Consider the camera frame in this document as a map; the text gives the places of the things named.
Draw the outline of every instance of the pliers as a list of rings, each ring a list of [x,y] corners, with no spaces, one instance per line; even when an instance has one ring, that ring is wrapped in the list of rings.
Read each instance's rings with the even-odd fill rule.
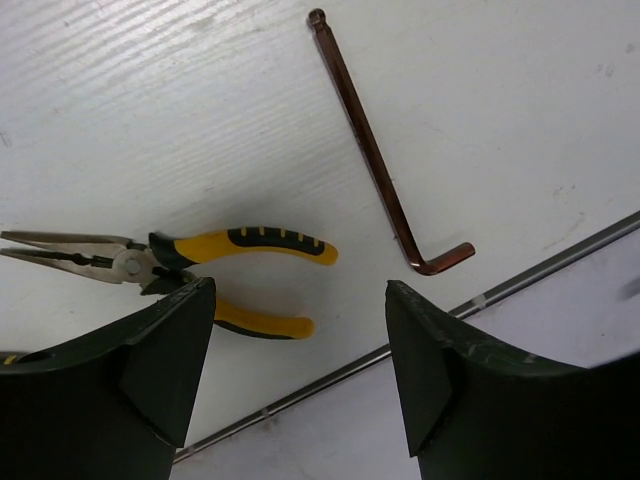
[[[186,268],[227,255],[276,252],[326,266],[338,259],[336,248],[326,242],[270,227],[244,227],[182,239],[150,233],[148,245],[117,236],[25,231],[4,231],[0,238],[39,248],[3,248],[0,255],[102,282],[138,283],[141,295],[167,295],[195,278]],[[214,323],[236,333],[268,339],[302,339],[314,330],[308,318],[250,312],[220,298],[216,299]]]

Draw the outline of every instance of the yellow and black handle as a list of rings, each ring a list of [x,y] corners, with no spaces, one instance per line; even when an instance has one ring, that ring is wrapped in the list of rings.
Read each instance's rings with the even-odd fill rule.
[[[232,332],[271,340],[302,340],[313,335],[313,322],[305,317],[275,317],[250,312],[216,299],[214,323]]]
[[[149,247],[169,270],[183,270],[227,255],[275,252],[296,255],[320,265],[333,265],[338,250],[326,242],[302,233],[271,227],[243,227],[171,239],[149,234]]]

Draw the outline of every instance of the metal jaw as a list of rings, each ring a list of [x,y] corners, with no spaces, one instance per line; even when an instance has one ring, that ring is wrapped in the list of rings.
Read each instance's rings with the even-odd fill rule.
[[[138,283],[158,278],[161,267],[146,245],[107,235],[6,231],[0,238],[42,250],[3,248],[0,255],[44,265],[107,283]]]

